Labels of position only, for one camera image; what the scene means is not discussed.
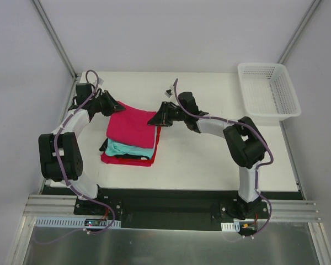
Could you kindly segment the crimson pink t shirt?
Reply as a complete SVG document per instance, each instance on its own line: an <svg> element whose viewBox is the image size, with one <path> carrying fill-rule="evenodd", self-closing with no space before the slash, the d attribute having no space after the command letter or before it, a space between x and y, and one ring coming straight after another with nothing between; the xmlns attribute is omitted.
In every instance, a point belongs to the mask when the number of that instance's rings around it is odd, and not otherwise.
<svg viewBox="0 0 331 265"><path fill-rule="evenodd" d="M152 149L156 140L156 126L148 125L156 112L137 109L118 101L125 110L111 115L106 130L107 138L125 145Z"/></svg>

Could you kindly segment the red t shirt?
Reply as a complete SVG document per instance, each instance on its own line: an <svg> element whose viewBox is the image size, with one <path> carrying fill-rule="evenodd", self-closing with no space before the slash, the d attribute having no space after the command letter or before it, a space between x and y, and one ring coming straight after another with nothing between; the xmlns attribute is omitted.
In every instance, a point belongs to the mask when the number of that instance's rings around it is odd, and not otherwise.
<svg viewBox="0 0 331 265"><path fill-rule="evenodd" d="M106 164L112 165L128 165L128 166L141 166L141 167L150 167L154 163L157 153L157 147L161 135L161 128L157 127L156 138L155 138L155 148L154 153L150 159L135 159L135 158L124 158L124 157L115 157L108 156L105 152L100 155L100 160Z"/></svg>

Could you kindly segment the white plastic basket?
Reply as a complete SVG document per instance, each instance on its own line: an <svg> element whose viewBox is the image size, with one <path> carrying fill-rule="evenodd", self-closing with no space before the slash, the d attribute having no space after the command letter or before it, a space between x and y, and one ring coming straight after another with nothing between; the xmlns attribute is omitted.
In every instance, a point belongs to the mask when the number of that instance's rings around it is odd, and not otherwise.
<svg viewBox="0 0 331 265"><path fill-rule="evenodd" d="M279 63L240 63L237 67L245 114L257 125L274 126L301 115L287 68Z"/></svg>

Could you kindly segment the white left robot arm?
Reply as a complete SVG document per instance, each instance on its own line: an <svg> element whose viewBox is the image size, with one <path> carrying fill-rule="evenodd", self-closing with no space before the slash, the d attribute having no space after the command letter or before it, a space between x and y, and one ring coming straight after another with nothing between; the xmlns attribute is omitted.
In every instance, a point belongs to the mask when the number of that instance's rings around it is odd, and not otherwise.
<svg viewBox="0 0 331 265"><path fill-rule="evenodd" d="M77 139L96 113L108 117L125 110L108 91L96 89L91 83L80 83L63 122L53 132L38 138L42 176L65 184L80 199L87 200L86 207L94 215L105 210L106 202L98 196L99 186L83 171Z"/></svg>

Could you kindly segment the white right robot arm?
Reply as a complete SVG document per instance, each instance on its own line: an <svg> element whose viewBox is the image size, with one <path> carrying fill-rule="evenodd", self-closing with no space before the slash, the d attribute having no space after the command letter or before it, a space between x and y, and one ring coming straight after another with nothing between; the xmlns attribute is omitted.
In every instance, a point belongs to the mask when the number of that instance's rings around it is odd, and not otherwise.
<svg viewBox="0 0 331 265"><path fill-rule="evenodd" d="M182 92L178 100L181 105L162 102L147 124L170 127L175 121L183 121L191 131L225 139L232 159L239 166L237 200L226 207L226 213L240 220L251 217L261 203L257 166L266 152L257 127L247 116L233 124L210 118L209 113L199 110L191 92Z"/></svg>

